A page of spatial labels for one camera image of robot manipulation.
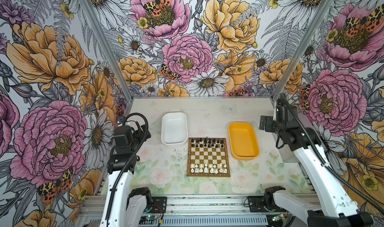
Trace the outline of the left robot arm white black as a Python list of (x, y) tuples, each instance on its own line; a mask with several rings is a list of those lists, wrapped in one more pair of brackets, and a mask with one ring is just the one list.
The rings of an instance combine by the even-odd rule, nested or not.
[(107, 164), (108, 192), (100, 227), (137, 227), (145, 209), (150, 205), (150, 191), (141, 188), (130, 191), (137, 156), (143, 143), (151, 137), (147, 118), (131, 113), (114, 130), (115, 146)]

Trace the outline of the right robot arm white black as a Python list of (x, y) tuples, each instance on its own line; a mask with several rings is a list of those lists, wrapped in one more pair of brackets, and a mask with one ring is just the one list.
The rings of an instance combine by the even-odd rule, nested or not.
[(281, 186), (269, 187), (264, 193), (264, 207), (268, 211), (285, 210), (309, 227), (370, 227), (370, 214), (360, 210), (346, 190), (347, 182), (327, 162), (322, 141), (317, 133), (306, 128), (297, 108), (281, 95), (273, 116), (262, 116), (260, 129), (275, 133), (289, 146), (299, 160), (314, 187), (319, 205), (310, 204)]

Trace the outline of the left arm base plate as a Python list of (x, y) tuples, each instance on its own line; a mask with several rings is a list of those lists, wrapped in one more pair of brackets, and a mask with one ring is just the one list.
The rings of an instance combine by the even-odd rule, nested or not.
[(167, 197), (152, 197), (150, 203), (144, 210), (144, 213), (164, 214), (167, 209), (167, 200)]

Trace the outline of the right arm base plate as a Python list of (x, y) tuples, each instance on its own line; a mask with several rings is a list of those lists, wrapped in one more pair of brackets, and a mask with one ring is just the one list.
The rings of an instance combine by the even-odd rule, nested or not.
[(249, 208), (251, 213), (286, 213), (287, 210), (278, 207), (272, 197), (248, 196), (243, 206)]

